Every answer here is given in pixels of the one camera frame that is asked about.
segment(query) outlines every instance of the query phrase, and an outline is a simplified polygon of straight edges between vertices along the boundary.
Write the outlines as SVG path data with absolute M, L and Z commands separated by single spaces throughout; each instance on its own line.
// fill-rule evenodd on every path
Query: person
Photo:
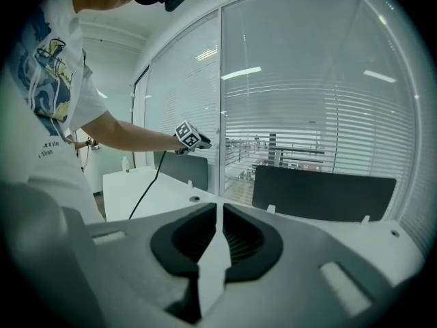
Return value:
M 104 220 L 77 168 L 73 143 L 64 135 L 67 129 L 82 128 L 100 143 L 129 152 L 185 148 L 177 137 L 116 120 L 94 86 L 82 49 L 78 13 L 111 10 L 130 1 L 43 0 L 17 35 L 1 73 L 1 93 L 9 96 L 10 110 L 17 110 L 15 114 L 9 111 L 7 117 L 18 122 L 5 127 L 13 127 L 15 135 L 22 133 L 27 138 L 5 138 L 15 146 L 27 144 L 10 154 L 19 152 L 16 155 L 24 158 L 14 165 L 10 174 L 14 177 L 9 181 L 26 182 L 47 192 L 60 206 L 79 211 L 85 223 Z M 40 124 L 36 125 L 28 112 L 36 115 Z M 9 165 L 3 164 L 2 169 L 8 170 Z

